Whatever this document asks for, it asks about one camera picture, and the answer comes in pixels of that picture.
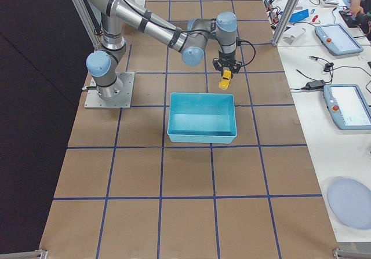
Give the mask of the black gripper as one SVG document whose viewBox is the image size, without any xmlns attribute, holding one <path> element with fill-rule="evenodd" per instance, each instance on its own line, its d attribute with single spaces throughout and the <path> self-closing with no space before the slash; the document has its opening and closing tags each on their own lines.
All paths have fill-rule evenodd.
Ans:
<svg viewBox="0 0 371 259">
<path fill-rule="evenodd" d="M 237 74 L 242 67 L 242 63 L 240 61 L 232 61 L 225 58 L 214 58 L 212 63 L 215 70 L 219 71 L 221 75 L 223 75 L 225 70 L 229 70 L 232 74 Z"/>
</svg>

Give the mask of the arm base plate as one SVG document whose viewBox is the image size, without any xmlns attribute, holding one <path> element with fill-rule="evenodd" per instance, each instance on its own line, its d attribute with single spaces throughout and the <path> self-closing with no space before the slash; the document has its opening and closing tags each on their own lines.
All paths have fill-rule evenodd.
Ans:
<svg viewBox="0 0 371 259">
<path fill-rule="evenodd" d="M 129 109 L 135 72 L 116 72 L 117 80 L 110 87 L 99 87 L 91 78 L 85 100 L 86 109 Z"/>
<path fill-rule="evenodd" d="M 133 0 L 137 5 L 141 7 L 146 7 L 146 0 Z"/>
</svg>

